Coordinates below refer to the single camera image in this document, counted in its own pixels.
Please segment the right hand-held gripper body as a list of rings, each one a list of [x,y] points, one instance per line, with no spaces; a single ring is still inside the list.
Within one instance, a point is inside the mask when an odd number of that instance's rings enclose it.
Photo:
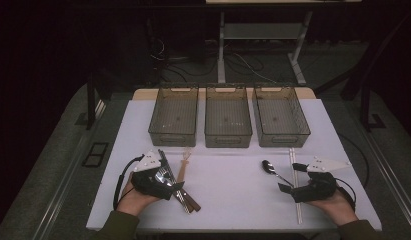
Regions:
[[[350,162],[335,161],[314,157],[307,165],[307,173],[310,180],[306,186],[292,188],[291,196],[296,203],[324,200],[331,197],[336,190],[343,193],[349,202],[352,202],[350,194],[337,185],[332,174],[334,170],[351,167]]]

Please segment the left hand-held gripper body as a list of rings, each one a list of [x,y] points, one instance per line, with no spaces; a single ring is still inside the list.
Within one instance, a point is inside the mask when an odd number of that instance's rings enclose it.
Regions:
[[[169,200],[176,191],[168,176],[168,168],[154,151],[141,157],[131,179],[135,189],[145,195]]]

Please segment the dark chopstick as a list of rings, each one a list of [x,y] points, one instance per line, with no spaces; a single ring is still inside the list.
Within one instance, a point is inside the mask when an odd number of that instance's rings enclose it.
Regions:
[[[160,155],[160,161],[161,161],[161,168],[159,172],[163,176],[165,183],[174,188],[173,194],[176,196],[176,198],[182,201],[183,196],[180,191],[180,189],[182,188],[182,184],[178,183],[177,180],[175,179],[164,151],[158,150],[158,153]]]
[[[166,158],[166,159],[167,159],[167,157],[166,157],[166,155],[165,155],[165,153],[164,153],[163,150],[158,150],[158,152],[159,152],[161,158]],[[169,161],[168,161],[168,165],[167,165],[167,166],[163,166],[163,174],[165,175],[166,178],[168,178],[168,179],[172,182],[172,184],[174,184],[174,183],[179,183],[179,182],[175,179],[175,176],[174,176],[174,174],[173,174],[173,172],[172,172],[172,169],[171,169],[171,167],[170,167]]]

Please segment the wooden handled metal fork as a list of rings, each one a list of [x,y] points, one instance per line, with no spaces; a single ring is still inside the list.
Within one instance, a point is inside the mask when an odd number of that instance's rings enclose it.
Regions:
[[[182,192],[184,199],[194,208],[193,211],[198,212],[201,210],[201,206],[183,188],[181,192]]]

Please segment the wooden handled metal knife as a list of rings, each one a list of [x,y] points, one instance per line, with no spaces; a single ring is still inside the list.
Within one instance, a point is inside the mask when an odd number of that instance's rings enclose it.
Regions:
[[[165,175],[164,175],[163,173],[161,173],[161,172],[158,172],[158,173],[155,175],[155,178],[156,178],[157,181],[163,183],[164,185],[166,185],[166,186],[168,186],[168,187],[172,187],[172,186],[173,186],[172,182],[171,182],[168,178],[166,178]],[[176,195],[176,191],[173,193],[173,196],[180,202],[180,200],[178,199],[178,197],[177,197],[177,195]],[[185,200],[185,202],[187,203],[188,208],[189,208],[189,211],[190,211],[190,213],[191,213],[191,212],[194,210],[194,208],[193,208],[186,200]]]

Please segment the black handled metal spoon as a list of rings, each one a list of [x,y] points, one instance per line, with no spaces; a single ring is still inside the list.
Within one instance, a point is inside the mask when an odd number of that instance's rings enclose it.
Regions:
[[[279,175],[275,171],[274,166],[268,160],[263,160],[262,161],[262,168],[266,173],[276,176],[277,178],[279,178],[283,182],[287,183],[289,186],[293,187],[293,184],[291,182],[289,182],[287,179],[285,179],[284,177],[282,177],[281,175]]]

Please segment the translucent brown plastic bin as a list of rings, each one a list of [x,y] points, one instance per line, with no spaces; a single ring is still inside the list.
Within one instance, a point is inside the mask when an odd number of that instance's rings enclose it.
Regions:
[[[207,148],[249,147],[253,130],[244,85],[206,87],[204,134]]]
[[[311,134],[293,87],[259,84],[253,109],[260,147],[301,148]]]
[[[194,147],[196,145],[197,85],[162,85],[148,128],[155,146]]]

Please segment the person's left hand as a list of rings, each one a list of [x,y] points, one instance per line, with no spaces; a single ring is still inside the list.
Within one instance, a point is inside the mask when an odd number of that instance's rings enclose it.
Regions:
[[[138,216],[146,207],[157,201],[159,201],[157,197],[137,192],[131,182],[128,181],[123,189],[123,196],[119,200],[116,210]]]

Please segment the person's right hand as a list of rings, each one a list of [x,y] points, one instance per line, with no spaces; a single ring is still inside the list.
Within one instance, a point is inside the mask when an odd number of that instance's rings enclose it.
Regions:
[[[337,226],[342,226],[358,220],[346,197],[338,190],[324,200],[310,201],[309,205],[322,210]]]

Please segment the large black metal stand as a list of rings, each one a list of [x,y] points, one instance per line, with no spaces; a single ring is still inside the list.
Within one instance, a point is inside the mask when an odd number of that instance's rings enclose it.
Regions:
[[[360,122],[366,130],[382,126],[380,118],[370,113],[370,92],[376,91],[411,133],[411,12],[372,40],[357,64],[315,88],[314,93],[341,82],[345,84],[341,91],[344,100],[361,99]]]

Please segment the aluminium rail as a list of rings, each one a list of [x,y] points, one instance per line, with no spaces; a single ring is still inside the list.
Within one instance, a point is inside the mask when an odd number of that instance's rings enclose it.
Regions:
[[[99,100],[93,108],[93,123],[89,130],[86,130],[82,135],[75,148],[75,152],[72,155],[69,166],[67,167],[61,181],[57,187],[57,190],[52,196],[52,199],[47,205],[46,212],[44,213],[32,240],[47,240],[50,231],[61,211],[61,208],[65,202],[65,199],[70,191],[73,177],[75,176],[77,169],[81,166],[84,159],[85,152],[90,145],[94,132],[97,129],[98,121],[101,119],[103,112],[106,109],[106,103]]]
[[[366,190],[390,239],[411,240],[411,138],[391,115],[384,126],[367,131],[356,111],[348,114],[353,136],[366,154],[370,177]]]

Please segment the grey metal desk frame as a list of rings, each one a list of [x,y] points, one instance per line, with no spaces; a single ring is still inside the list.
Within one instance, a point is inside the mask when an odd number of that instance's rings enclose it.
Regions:
[[[217,53],[217,79],[219,83],[226,82],[226,61],[224,44],[226,40],[294,40],[295,48],[287,54],[294,79],[299,85],[305,85],[306,80],[298,58],[305,42],[313,13],[316,8],[328,6],[348,6],[359,4],[362,0],[205,0],[207,7],[221,8],[219,11],[219,35]],[[257,10],[270,10],[282,7],[304,7],[305,13],[301,20],[283,23],[231,23],[226,16],[231,8],[239,8],[247,13]]]

